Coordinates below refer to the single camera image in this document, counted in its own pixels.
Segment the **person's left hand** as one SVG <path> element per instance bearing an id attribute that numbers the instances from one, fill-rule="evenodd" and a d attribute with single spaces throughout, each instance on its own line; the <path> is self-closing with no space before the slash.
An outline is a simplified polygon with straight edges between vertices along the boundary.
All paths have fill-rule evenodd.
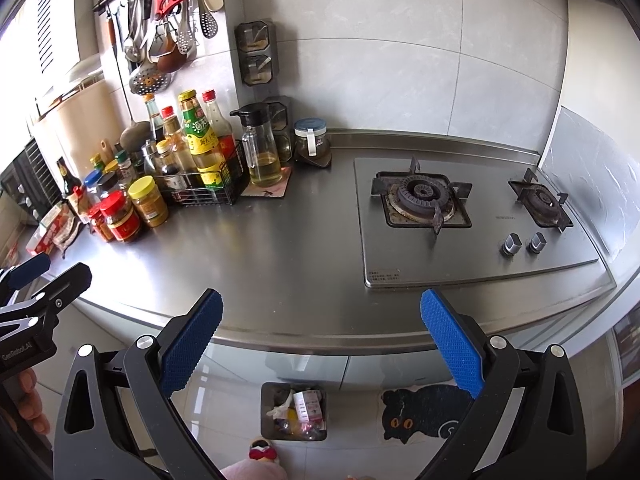
<path id="1" fill-rule="evenodd" d="M 17 383 L 20 385 L 20 398 L 17 409 L 22 419 L 32 429 L 42 436 L 50 434 L 51 426 L 47 415 L 43 413 L 41 396 L 37 391 L 37 376 L 32 368 L 23 370 L 17 375 Z"/>

